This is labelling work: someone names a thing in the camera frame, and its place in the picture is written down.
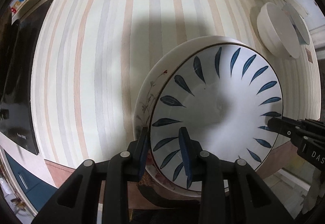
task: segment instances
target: black induction cooktop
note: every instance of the black induction cooktop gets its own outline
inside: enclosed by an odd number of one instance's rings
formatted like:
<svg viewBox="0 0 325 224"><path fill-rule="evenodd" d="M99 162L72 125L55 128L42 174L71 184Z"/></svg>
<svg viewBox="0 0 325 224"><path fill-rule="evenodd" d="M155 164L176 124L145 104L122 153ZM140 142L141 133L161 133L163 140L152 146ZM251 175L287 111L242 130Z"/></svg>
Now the black induction cooktop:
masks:
<svg viewBox="0 0 325 224"><path fill-rule="evenodd" d="M10 63L0 101L0 132L33 154L39 150L31 119L31 69L38 36L52 2L46 1L25 19L15 21L6 48Z"/></svg>

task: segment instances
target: striped tablecloth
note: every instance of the striped tablecloth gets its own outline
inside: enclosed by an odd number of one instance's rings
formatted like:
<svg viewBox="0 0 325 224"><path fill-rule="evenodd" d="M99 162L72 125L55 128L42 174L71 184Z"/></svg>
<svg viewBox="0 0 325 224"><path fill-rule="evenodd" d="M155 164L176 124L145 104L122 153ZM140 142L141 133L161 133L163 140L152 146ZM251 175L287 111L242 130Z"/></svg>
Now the striped tablecloth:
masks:
<svg viewBox="0 0 325 224"><path fill-rule="evenodd" d="M76 168L84 159L103 161L124 150L133 139L134 105L150 69L175 46L205 35L229 36L261 53L279 77L284 115L318 119L314 46L301 46L298 60L271 55L256 30L262 5L254 0L54 0L31 80L32 120L43 157ZM275 147L285 141L279 136Z"/></svg>

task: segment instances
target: cabinet handle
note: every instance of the cabinet handle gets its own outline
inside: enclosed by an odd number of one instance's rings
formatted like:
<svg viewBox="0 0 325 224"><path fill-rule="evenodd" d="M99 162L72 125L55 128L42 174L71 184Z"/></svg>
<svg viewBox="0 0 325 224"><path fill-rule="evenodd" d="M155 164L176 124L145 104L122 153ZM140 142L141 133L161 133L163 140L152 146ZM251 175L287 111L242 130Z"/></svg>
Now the cabinet handle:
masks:
<svg viewBox="0 0 325 224"><path fill-rule="evenodd" d="M24 187L25 187L26 189L28 189L28 186L26 185L25 180L22 178L22 175L21 175L21 174L18 174L18 175L19 175L19 178L21 179L22 184L24 185Z"/></svg>

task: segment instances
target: blue petal motif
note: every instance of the blue petal motif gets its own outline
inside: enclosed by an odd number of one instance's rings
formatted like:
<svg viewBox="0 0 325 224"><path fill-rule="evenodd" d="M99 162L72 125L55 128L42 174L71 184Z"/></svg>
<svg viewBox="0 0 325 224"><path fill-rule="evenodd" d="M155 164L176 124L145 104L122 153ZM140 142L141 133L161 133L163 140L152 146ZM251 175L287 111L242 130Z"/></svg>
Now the blue petal motif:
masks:
<svg viewBox="0 0 325 224"><path fill-rule="evenodd" d="M268 126L260 126L258 127L259 129L263 129L263 130L268 130L271 131L270 128Z"/></svg>
<svg viewBox="0 0 325 224"><path fill-rule="evenodd" d="M242 78L246 72L246 70L248 69L248 67L251 65L251 63L254 61L256 57L256 54L251 56L250 58L247 59L246 63L244 64L244 67L243 67L243 73L242 73Z"/></svg>
<svg viewBox="0 0 325 224"><path fill-rule="evenodd" d="M257 155L257 154L255 154L255 153L253 153L252 151L250 151L250 150L248 150L249 151L249 154L253 157L253 159L255 160L255 161L257 161L257 162L262 162L261 161L261 159L260 159L260 157Z"/></svg>
<svg viewBox="0 0 325 224"><path fill-rule="evenodd" d="M234 54L232 55L232 58L231 58L231 61L230 61L230 76L231 76L231 74L232 74L232 68L234 67L234 64L235 64L235 62L236 62L236 60L237 60L237 57L238 57L238 55L239 55L240 50L241 50L241 49L238 48L237 51L234 52Z"/></svg>
<svg viewBox="0 0 325 224"><path fill-rule="evenodd" d="M186 181L186 188L189 189L192 185L192 179L187 177L187 181Z"/></svg>
<svg viewBox="0 0 325 224"><path fill-rule="evenodd" d="M177 99L175 99L172 96L168 96L168 95L163 96L163 97L160 98L160 101L162 103L165 103L168 106L180 106L180 107L186 108L185 106L183 106L183 104L181 102L179 102Z"/></svg>
<svg viewBox="0 0 325 224"><path fill-rule="evenodd" d="M188 93L193 95L193 93L191 92L190 88L187 86L185 80L183 79L183 77L181 75L175 75L174 80L175 80L176 84L179 85L182 89L186 90Z"/></svg>
<svg viewBox="0 0 325 224"><path fill-rule="evenodd" d="M272 98L269 98L269 99L265 100L260 105L264 105L264 104L268 104L268 103L272 103L272 102L277 102L279 100L281 100L281 98L279 98L279 97L272 97Z"/></svg>
<svg viewBox="0 0 325 224"><path fill-rule="evenodd" d="M175 169L174 171L174 175L173 175L173 182L176 180L176 178L178 177L179 173L181 172L183 168L183 162L181 162Z"/></svg>
<svg viewBox="0 0 325 224"><path fill-rule="evenodd" d="M257 70L256 73L253 75L253 78L251 79L251 82L257 78L259 75L261 75L265 70L267 70L269 66L262 67L261 69Z"/></svg>
<svg viewBox="0 0 325 224"><path fill-rule="evenodd" d="M160 149L161 147L163 147L165 144L169 143L170 141L177 139L178 137L171 137L171 138L166 138L166 139L162 139L161 141L158 141L157 144L155 145L155 147L153 148L153 151L156 151L158 149Z"/></svg>
<svg viewBox="0 0 325 224"><path fill-rule="evenodd" d="M170 118L162 118L162 119L157 120L155 123L153 123L152 126L160 127L160 126L165 126L165 125L172 124L172 123L177 123L177 122L182 122L182 121L173 120L173 119L170 119Z"/></svg>
<svg viewBox="0 0 325 224"><path fill-rule="evenodd" d="M203 72L202 72L201 61L198 56L194 57L193 68L196 75L198 75L198 77L205 83Z"/></svg>
<svg viewBox="0 0 325 224"><path fill-rule="evenodd" d="M178 152L179 150L176 150L167 155L166 158L162 161L160 169L163 169Z"/></svg>
<svg viewBox="0 0 325 224"><path fill-rule="evenodd" d="M268 117L280 117L282 114L276 112L276 111L270 111L262 114L261 116L268 116Z"/></svg>
<svg viewBox="0 0 325 224"><path fill-rule="evenodd" d="M266 141L266 140L263 140L263 139L256 139L254 138L260 145L266 147L266 148L272 148L272 146Z"/></svg>
<svg viewBox="0 0 325 224"><path fill-rule="evenodd" d="M218 75L219 78L220 78L220 75L219 75L219 63L220 63L221 49L222 49L222 47L219 48L219 50L216 53L216 57L214 58L214 66L216 68L216 72L217 72L217 75Z"/></svg>
<svg viewBox="0 0 325 224"><path fill-rule="evenodd" d="M277 83L277 81L270 81L270 82L266 83L264 86L262 86L262 88L258 91L258 93L261 93L264 90L274 87L276 85L276 83Z"/></svg>

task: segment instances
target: beige stripe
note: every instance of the beige stripe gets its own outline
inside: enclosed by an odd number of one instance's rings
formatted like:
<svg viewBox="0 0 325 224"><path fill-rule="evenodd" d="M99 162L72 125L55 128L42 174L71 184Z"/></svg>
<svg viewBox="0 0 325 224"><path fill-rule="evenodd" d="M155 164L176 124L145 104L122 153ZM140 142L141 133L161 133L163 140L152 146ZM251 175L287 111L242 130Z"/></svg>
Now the beige stripe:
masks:
<svg viewBox="0 0 325 224"><path fill-rule="evenodd" d="M81 119L80 66L81 66L81 53L82 53L83 39L85 36L86 22L93 1L94 0L88 0L85 11L83 12L80 21L77 45L76 45L76 57L74 61L74 115L76 119L76 127L77 127L79 143L81 147L81 153L84 159L88 159L89 156L88 156L88 151L87 151L87 146L85 141L85 135L83 133L82 119Z"/></svg>
<svg viewBox="0 0 325 224"><path fill-rule="evenodd" d="M225 35L225 31L222 27L222 21L220 18L220 13L217 7L217 3L216 0L208 0L210 9L211 9L211 13L212 13L212 18L213 18L213 22L214 22L214 27L216 29L216 33L217 35Z"/></svg>
<svg viewBox="0 0 325 224"><path fill-rule="evenodd" d="M173 0L176 20L177 45L187 41L182 0Z"/></svg>
<svg viewBox="0 0 325 224"><path fill-rule="evenodd" d="M45 108L46 127L48 129L48 137L49 137L49 140L50 140L50 144L51 144L51 148L52 148L52 151L53 151L54 159L58 163L60 161L59 161L59 158L58 158L57 153L56 153L54 140L53 140L53 135L52 135L52 130L51 130L50 118L49 118L49 115L48 115L48 69L49 69L50 60L51 60L51 52L52 52L52 47L53 47L53 42L54 42L56 29L57 29L57 26L59 24L60 17L62 15L63 9L64 9L67 1L68 0L63 0L63 3L61 5L60 11L59 11L59 13L58 13L58 15L56 17L56 21L55 21L55 24L54 24L54 27L53 27L53 32L52 32L49 47L48 47L48 55L47 55L47 58L46 58L45 78L44 78L44 108Z"/></svg>
<svg viewBox="0 0 325 224"><path fill-rule="evenodd" d="M234 15L234 12L233 12L233 10L232 10L232 8L231 8L231 5L230 5L229 0L225 0L225 4L226 4L227 9L228 9L228 11L229 11L230 19L231 19L232 25L233 25L234 30L235 30L236 39L237 39L237 40L241 40L242 38L241 38L241 35L240 35L240 33L239 33L238 24L237 24L237 22L236 22L235 15Z"/></svg>
<svg viewBox="0 0 325 224"><path fill-rule="evenodd" d="M126 0L121 42L121 90L126 146L133 141L130 91L130 42L133 0Z"/></svg>
<svg viewBox="0 0 325 224"><path fill-rule="evenodd" d="M261 50L261 45L260 45L260 42L258 41L258 37L256 36L256 33L255 33L255 31L254 31L254 29L253 29L253 26L252 26L252 24L251 24L251 19L250 19L250 9L247 7L247 5L246 5L246 3L245 3L244 0L239 0L239 1L240 1L241 5L242 5L242 7L243 7L243 10L244 10L244 12L245 12L245 15L246 15L247 21L248 21L248 23L249 23L249 28L250 28L250 30L251 30L251 35L252 35L252 37L253 37L253 41L254 41L254 44L255 44L255 50L258 51L258 52L261 54L261 52L262 52L262 50Z"/></svg>

